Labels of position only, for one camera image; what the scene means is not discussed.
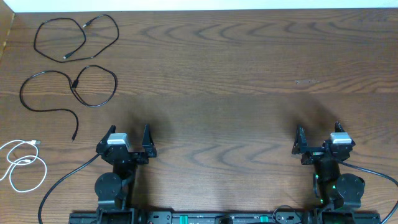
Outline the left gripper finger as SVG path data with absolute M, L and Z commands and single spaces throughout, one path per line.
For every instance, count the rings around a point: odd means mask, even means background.
M 145 151 L 153 151 L 154 150 L 154 143 L 150 133 L 150 127 L 148 124 L 145 125 L 144 134 L 142 138 L 142 147 Z
M 108 143 L 108 139 L 110 137 L 111 134 L 114 134 L 116 130 L 116 126 L 115 125 L 111 125 L 111 127 L 109 128 L 108 132 L 104 135 L 104 137 L 100 140 L 100 142 L 98 143 L 99 146 L 102 145 L 107 145 Z

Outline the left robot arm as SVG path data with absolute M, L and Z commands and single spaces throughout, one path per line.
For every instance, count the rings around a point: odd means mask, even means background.
M 157 156 L 149 125 L 142 138 L 143 151 L 130 150 L 126 133 L 117 133 L 112 125 L 96 146 L 97 154 L 112 165 L 113 170 L 98 177 L 95 193 L 98 196 L 96 223 L 146 223 L 146 212 L 130 206 L 132 190 L 139 165 L 146 165 Z

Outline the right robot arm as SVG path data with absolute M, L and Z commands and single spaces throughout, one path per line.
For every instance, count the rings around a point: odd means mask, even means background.
M 301 164 L 313 165 L 313 190 L 320 206 L 303 214 L 303 223 L 354 223 L 354 210 L 361 206 L 364 180 L 354 174 L 342 174 L 339 163 L 350 157 L 355 142 L 341 124 L 321 146 L 309 146 L 304 128 L 297 126 L 292 154 L 301 155 Z

